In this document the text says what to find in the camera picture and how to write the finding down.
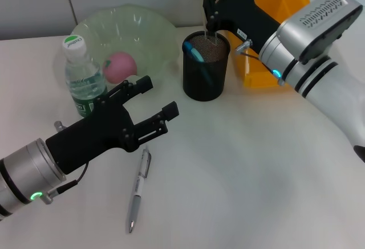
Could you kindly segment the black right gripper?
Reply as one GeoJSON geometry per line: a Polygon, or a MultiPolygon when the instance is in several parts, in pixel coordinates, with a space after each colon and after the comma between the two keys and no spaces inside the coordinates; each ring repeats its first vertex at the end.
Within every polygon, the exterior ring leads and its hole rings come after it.
{"type": "Polygon", "coordinates": [[[259,53],[267,40],[279,28],[279,22],[258,7],[254,0],[203,0],[206,31],[229,31],[239,35],[242,31],[253,42],[251,49],[259,53]]]}

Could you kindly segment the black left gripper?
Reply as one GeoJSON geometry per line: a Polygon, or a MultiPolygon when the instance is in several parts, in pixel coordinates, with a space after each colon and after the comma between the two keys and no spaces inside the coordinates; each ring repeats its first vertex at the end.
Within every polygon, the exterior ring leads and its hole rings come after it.
{"type": "Polygon", "coordinates": [[[168,132],[166,122],[179,115],[175,101],[150,118],[134,124],[123,104],[153,88],[149,76],[131,83],[124,80],[98,97],[92,113],[46,140],[46,145],[64,174],[70,174],[112,148],[132,152],[168,132]]]}

